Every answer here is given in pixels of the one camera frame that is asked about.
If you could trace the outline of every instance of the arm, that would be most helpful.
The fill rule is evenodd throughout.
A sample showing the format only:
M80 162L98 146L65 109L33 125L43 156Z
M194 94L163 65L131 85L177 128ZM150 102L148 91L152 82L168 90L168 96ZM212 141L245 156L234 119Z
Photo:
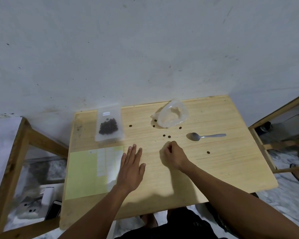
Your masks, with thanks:
M116 185L91 210L70 226L59 239L72 238L106 238L116 213L120 209L127 195L135 190L145 172L145 164L140 165L142 148L136 153L136 145L123 153L120 172Z
M220 216L243 238L299 238L296 224L260 199L198 168L175 141L164 152L168 162L193 181Z

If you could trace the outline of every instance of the wooden beam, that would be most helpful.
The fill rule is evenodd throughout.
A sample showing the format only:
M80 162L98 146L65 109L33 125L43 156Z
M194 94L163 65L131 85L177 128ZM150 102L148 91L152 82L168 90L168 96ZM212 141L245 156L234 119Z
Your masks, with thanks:
M52 139L42 135L40 132L33 130L32 128L28 129L29 143L32 146L43 149L50 153L53 153L57 156L67 159L68 158L68 149L56 143Z
M266 150L270 150L270 149L282 149L282 148L296 146L296 145L299 145L299 139L271 143L271 144L264 144L263 147Z
M268 116L265 116L263 119L259 120L258 122L254 123L249 127L249 129L256 128L258 126L263 125L264 123L271 121L272 119L280 116L281 114L291 110L292 108L299 105L299 96L290 101L289 103L285 104L284 106L280 107L279 109L275 110L274 112L270 113Z
M5 231L0 234L0 239L31 239L58 228L59 224L60 217L47 221L41 221L28 226Z
M294 171L299 171L299 167L293 167L288 169L276 169L273 173L279 174L279 173L287 173L287 172L294 172Z
M28 137L26 129L29 123L25 118L22 118L19 129L14 139L11 153L7 162L0 185L0 233L3 232L10 212L10 202L13 199L16 185L19 180L25 155L28 151Z
M263 143L260 140L258 134L256 133L255 129L250 129L249 130L252 137L254 138L259 150L261 151L263 157L265 158L269 168L271 169L271 171L275 171L277 169L274 161L272 160L271 156L269 155L269 153L267 152L267 150L264 149L263 147Z

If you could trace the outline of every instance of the person's right arm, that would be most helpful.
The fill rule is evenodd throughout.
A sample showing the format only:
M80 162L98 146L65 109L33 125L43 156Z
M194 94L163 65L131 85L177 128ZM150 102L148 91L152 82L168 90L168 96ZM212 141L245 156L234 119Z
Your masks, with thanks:
M219 215L243 238L299 239L299 227L262 200L206 173L172 141L168 162L186 174Z

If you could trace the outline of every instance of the metal spoon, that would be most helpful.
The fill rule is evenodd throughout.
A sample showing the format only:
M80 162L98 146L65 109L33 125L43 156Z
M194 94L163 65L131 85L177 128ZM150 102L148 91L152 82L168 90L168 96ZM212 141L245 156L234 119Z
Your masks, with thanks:
M215 137L224 137L226 136L225 133L220 134L213 134L213 135L207 135L207 136L200 136L195 132L189 133L189 139L193 141L199 141L201 138L215 138Z

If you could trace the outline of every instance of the black shorts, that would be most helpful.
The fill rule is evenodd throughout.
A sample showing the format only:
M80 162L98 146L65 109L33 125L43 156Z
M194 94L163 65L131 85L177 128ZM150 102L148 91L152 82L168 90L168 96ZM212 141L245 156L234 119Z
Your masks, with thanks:
M152 229L141 227L128 231L117 238L166 239L171 237L218 239L210 224L207 221L203 221L192 210L188 210L186 207L173 210L167 220L167 224Z

